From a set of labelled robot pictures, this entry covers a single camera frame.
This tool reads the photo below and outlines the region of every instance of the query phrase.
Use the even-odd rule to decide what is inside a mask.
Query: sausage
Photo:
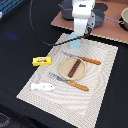
[[[80,62],[81,62],[81,60],[80,60],[80,59],[77,59],[76,63],[74,64],[74,66],[72,67],[71,71],[70,71],[69,74],[68,74],[68,76],[69,76],[70,78],[74,75],[76,69],[78,68],[78,66],[79,66],[79,64],[80,64]]]

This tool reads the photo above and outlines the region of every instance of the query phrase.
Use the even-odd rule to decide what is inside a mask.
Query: yellow block
[[[32,64],[33,64],[33,66],[50,65],[51,64],[51,56],[33,58]]]

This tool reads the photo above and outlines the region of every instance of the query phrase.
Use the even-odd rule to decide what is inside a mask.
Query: black cable
[[[64,42],[59,43],[59,44],[49,44],[49,43],[46,43],[46,42],[42,41],[42,40],[37,36],[37,34],[35,33],[35,30],[34,30],[34,28],[33,28],[33,24],[32,24],[32,3],[33,3],[33,0],[31,0],[31,2],[30,2],[30,10],[29,10],[30,24],[31,24],[31,28],[32,28],[32,31],[33,31],[34,35],[36,36],[36,38],[37,38],[40,42],[42,42],[42,43],[44,43],[44,44],[46,44],[46,45],[48,45],[48,46],[58,46],[58,45],[61,45],[61,44],[64,44],[64,43],[67,43],[67,42],[70,42],[70,41],[73,41],[73,40],[77,40],[77,39],[81,39],[81,38],[86,38],[86,37],[88,37],[88,36],[90,35],[90,33],[91,33],[91,31],[92,31],[92,28],[88,27],[88,34],[87,34],[87,35],[79,36],[79,37],[77,37],[77,38],[73,38],[73,39],[64,41]]]

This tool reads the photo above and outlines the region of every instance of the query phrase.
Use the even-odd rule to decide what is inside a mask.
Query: striped placemat
[[[69,35],[63,33],[56,43],[68,39]],[[17,98],[78,128],[94,128],[117,50],[115,46],[87,39],[81,39],[79,49],[69,49],[69,43],[54,46],[48,53],[52,58],[52,64],[38,67]],[[75,81],[87,86],[88,92],[48,77],[49,72],[60,76],[58,66],[67,58],[60,51],[101,61],[101,65],[85,62],[85,77]],[[56,89],[52,92],[31,91],[31,83],[43,82],[50,82]]]

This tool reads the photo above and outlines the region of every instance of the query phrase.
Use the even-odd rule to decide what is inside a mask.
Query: toy fish
[[[31,90],[52,91],[55,87],[50,83],[31,84]]]

